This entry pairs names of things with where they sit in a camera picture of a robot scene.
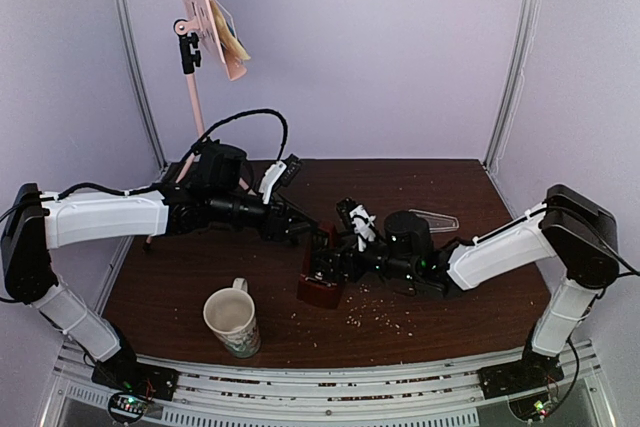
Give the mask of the dark red wooden metronome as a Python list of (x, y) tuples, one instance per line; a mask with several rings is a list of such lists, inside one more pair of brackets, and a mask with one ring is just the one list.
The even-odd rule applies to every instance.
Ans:
[(325, 249), (335, 248), (338, 232), (333, 222), (323, 221), (310, 234), (306, 245), (302, 269), (298, 277), (296, 298), (314, 307), (335, 310), (343, 291), (343, 280), (330, 280), (316, 265), (313, 255)]

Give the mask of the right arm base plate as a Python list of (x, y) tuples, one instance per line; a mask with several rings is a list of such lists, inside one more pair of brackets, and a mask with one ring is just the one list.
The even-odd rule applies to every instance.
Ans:
[(549, 380), (561, 381), (564, 372), (559, 365), (543, 366), (524, 361), (483, 367), (477, 371), (485, 399), (493, 399), (545, 387)]

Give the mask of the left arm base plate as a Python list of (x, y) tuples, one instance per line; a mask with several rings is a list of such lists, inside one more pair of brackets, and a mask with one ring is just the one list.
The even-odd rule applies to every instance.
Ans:
[(170, 401), (177, 387), (179, 372), (175, 369), (140, 364), (132, 377), (117, 380), (113, 374), (95, 367), (91, 381), (95, 384), (133, 393), (144, 398)]

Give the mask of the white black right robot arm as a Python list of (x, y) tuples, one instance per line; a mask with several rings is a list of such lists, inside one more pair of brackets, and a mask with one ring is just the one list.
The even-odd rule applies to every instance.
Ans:
[(513, 380), (526, 389), (550, 373), (597, 295), (620, 272), (614, 215), (563, 184), (550, 187), (541, 203), (508, 224), (440, 248), (421, 211), (393, 212), (377, 230), (374, 216), (350, 198), (336, 210), (345, 233), (331, 223), (314, 229), (298, 280), (298, 299), (317, 307), (336, 308), (344, 284), (366, 273), (445, 299), (526, 264), (558, 258), (565, 267), (563, 281), (512, 370)]

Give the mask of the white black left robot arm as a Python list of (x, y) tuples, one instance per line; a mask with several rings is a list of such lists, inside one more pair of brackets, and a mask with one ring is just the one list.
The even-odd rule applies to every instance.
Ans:
[(4, 215), (1, 258), (5, 290), (13, 303), (36, 308), (94, 359), (97, 369), (123, 391), (137, 389), (144, 371), (124, 335), (96, 314), (57, 276), (50, 252), (69, 244), (127, 236), (176, 236), (225, 224), (255, 229), (265, 241), (287, 241), (318, 223), (283, 197), (300, 162), (290, 156), (265, 173), (261, 190), (239, 189), (243, 150), (207, 140), (182, 180), (169, 177), (148, 187), (116, 191), (83, 183), (62, 193), (23, 185)]

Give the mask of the clear plastic metronome cover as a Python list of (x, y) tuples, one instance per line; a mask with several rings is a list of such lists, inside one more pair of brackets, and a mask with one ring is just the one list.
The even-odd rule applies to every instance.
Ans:
[(419, 209), (410, 209), (409, 212), (424, 219), (429, 224), (429, 230), (432, 234), (456, 232), (460, 227), (459, 220), (455, 216)]

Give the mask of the pink music stand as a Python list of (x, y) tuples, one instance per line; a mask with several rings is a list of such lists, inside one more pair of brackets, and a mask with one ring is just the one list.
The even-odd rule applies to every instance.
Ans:
[[(230, 79), (245, 74), (245, 62), (242, 65), (227, 64), (226, 54), (220, 57), (218, 53), (211, 53), (205, 47), (202, 36), (201, 18), (197, 12), (198, 0), (183, 0), (183, 3), (186, 14), (174, 22), (173, 30), (178, 39), (182, 72), (187, 82), (198, 136), (158, 185), (168, 208), (166, 232), (169, 235), (190, 233), (216, 223), (225, 224), (233, 230), (257, 230), (266, 214), (266, 205), (259, 195), (259, 187), (253, 188), (242, 177), (247, 154), (243, 149), (211, 136), (217, 129), (231, 122), (252, 116), (275, 117), (281, 123), (283, 131), (288, 129), (288, 125), (284, 116), (271, 108), (250, 109), (210, 126), (205, 125), (196, 85), (196, 70), (201, 65), (201, 52), (207, 50), (218, 58)], [(277, 193), (269, 204), (275, 203), (289, 204), (296, 208)]]

